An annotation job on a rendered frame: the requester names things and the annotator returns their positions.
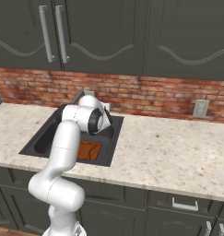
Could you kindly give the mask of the brown wooden cutting board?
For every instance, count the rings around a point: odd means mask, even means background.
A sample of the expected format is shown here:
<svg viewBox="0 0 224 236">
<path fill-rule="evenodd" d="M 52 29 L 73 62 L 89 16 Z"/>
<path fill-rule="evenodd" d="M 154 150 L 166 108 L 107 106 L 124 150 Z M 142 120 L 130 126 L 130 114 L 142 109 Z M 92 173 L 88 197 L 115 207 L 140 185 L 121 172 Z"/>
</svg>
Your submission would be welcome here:
<svg viewBox="0 0 224 236">
<path fill-rule="evenodd" d="M 100 154 L 101 143 L 82 140 L 79 145 L 77 158 L 96 160 Z"/>
</svg>

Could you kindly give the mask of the dark sink faucet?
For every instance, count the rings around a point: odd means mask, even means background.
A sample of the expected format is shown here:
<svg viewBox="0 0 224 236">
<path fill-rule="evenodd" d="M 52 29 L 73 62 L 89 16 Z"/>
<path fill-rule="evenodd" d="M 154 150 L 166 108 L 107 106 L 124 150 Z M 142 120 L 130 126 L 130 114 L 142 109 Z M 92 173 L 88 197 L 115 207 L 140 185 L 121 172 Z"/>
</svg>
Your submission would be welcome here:
<svg viewBox="0 0 224 236">
<path fill-rule="evenodd" d="M 77 95 L 71 100 L 70 104 L 76 104 L 76 102 L 85 95 L 84 90 L 80 90 Z"/>
</svg>

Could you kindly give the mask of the dark grey sink front panel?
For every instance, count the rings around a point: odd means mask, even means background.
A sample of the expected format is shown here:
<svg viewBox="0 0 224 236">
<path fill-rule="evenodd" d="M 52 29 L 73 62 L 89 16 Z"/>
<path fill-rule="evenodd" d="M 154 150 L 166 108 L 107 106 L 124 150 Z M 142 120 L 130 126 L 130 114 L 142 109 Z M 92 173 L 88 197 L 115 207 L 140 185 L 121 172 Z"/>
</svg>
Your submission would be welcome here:
<svg viewBox="0 0 224 236">
<path fill-rule="evenodd" d="M 66 177 L 66 179 L 81 186 L 85 190 L 86 195 L 89 197 L 100 197 L 115 200 L 126 200 L 128 198 L 143 199 L 145 197 L 145 191 L 138 188 L 69 177 Z"/>
</svg>

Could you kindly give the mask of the black kitchen sink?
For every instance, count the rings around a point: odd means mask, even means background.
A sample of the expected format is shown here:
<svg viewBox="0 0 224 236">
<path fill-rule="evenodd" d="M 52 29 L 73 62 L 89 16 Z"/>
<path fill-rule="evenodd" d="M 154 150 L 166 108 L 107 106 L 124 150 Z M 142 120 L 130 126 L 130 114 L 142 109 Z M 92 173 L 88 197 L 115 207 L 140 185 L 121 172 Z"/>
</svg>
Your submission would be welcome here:
<svg viewBox="0 0 224 236">
<path fill-rule="evenodd" d="M 58 126 L 60 117 L 59 113 L 63 108 L 64 105 L 61 105 L 56 111 L 53 112 L 49 119 L 28 142 L 28 144 L 20 151 L 20 154 L 49 158 L 53 137 Z M 80 135 L 80 142 L 82 140 L 98 142 L 101 143 L 101 149 L 96 160 L 77 159 L 77 162 L 110 167 L 123 121 L 124 118 L 122 116 L 112 116 L 112 125 L 98 134 L 90 136 L 86 132 L 82 132 Z"/>
</svg>

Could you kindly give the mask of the dark grey drawer front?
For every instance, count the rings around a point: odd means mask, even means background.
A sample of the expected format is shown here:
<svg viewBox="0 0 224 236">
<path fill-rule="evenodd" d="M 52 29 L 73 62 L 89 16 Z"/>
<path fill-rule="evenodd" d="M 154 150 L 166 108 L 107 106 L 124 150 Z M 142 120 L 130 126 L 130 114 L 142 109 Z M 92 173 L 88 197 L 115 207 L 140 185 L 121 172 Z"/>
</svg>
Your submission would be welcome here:
<svg viewBox="0 0 224 236">
<path fill-rule="evenodd" d="M 178 208 L 174 208 L 171 205 L 171 199 L 173 197 L 175 197 L 175 201 L 177 203 L 191 205 L 191 206 L 193 206 L 195 204 L 195 201 L 197 201 L 199 210 L 197 212 L 194 212 L 194 211 L 181 210 Z M 174 211 L 174 212 L 214 218 L 218 214 L 221 203 L 215 200 L 193 197 L 193 196 L 188 196 L 188 195 L 177 195 L 177 194 L 171 194 L 171 193 L 151 191 L 148 206 L 154 207 L 157 209 L 165 209 L 165 210 Z"/>
</svg>

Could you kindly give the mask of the dark grey wall cupboard door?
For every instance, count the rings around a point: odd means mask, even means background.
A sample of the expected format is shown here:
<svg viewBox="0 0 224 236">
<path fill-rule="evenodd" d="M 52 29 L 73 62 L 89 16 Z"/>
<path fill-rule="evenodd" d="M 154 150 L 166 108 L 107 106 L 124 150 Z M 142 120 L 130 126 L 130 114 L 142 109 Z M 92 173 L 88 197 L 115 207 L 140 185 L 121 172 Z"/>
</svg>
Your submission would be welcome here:
<svg viewBox="0 0 224 236">
<path fill-rule="evenodd" d="M 39 6 L 48 6 L 46 23 L 55 60 L 48 62 Z M 0 67 L 61 70 L 53 0 L 0 0 Z"/>
<path fill-rule="evenodd" d="M 64 7 L 66 72 L 142 74 L 147 0 L 53 0 L 53 6 L 54 14 Z"/>
<path fill-rule="evenodd" d="M 149 0 L 151 77 L 224 81 L 224 0 Z"/>
</svg>

